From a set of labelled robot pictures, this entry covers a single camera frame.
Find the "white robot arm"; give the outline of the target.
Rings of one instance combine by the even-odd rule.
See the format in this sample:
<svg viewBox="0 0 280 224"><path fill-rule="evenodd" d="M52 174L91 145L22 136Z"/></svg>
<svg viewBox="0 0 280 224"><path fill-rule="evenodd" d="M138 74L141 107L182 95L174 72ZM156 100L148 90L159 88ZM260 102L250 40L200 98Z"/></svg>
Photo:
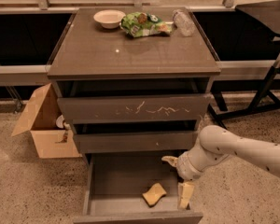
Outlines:
<svg viewBox="0 0 280 224"><path fill-rule="evenodd" d="M194 147L180 156L163 156L162 161L176 168L184 180L178 184L178 208L185 210L194 191L194 181L203 172L225 161L230 155L248 161L280 178L280 144L238 136L216 125L200 131Z"/></svg>

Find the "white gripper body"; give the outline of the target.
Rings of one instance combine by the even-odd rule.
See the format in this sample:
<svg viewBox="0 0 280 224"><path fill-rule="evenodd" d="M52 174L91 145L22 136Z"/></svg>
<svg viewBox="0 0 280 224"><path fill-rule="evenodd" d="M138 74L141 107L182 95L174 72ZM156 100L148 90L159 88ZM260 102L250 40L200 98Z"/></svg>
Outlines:
<svg viewBox="0 0 280 224"><path fill-rule="evenodd" d="M202 147L193 147L184 152L177 158L177 173L185 181L194 181L199 179L203 170L211 163L208 152Z"/></svg>

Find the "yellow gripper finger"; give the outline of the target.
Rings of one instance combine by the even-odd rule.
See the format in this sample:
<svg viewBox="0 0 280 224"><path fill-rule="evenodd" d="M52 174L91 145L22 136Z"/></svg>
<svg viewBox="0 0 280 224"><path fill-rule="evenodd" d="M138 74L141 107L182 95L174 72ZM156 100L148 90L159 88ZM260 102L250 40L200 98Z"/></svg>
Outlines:
<svg viewBox="0 0 280 224"><path fill-rule="evenodd" d="M162 161L168 162L172 167L177 167L177 157L174 156L163 156Z"/></svg>
<svg viewBox="0 0 280 224"><path fill-rule="evenodd" d="M186 210L194 192L195 185L192 181L185 181L178 184L178 208Z"/></svg>

